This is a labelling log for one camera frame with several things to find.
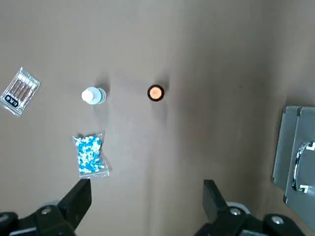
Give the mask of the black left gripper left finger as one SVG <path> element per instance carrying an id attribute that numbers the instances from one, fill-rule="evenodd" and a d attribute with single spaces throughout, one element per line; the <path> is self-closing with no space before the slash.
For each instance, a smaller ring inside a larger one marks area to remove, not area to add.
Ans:
<path id="1" fill-rule="evenodd" d="M 56 204 L 45 205 L 24 218 L 0 213 L 2 236 L 74 236 L 92 204 L 90 179 L 79 180 Z"/>

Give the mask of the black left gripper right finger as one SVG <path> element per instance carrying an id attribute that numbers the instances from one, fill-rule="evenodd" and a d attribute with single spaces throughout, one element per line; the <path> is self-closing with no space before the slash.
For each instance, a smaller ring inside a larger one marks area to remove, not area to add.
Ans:
<path id="1" fill-rule="evenodd" d="M 238 206 L 229 206 L 212 179 L 203 182 L 203 209 L 208 218 L 197 236 L 303 236 L 284 215 L 267 214 L 259 220 Z"/>

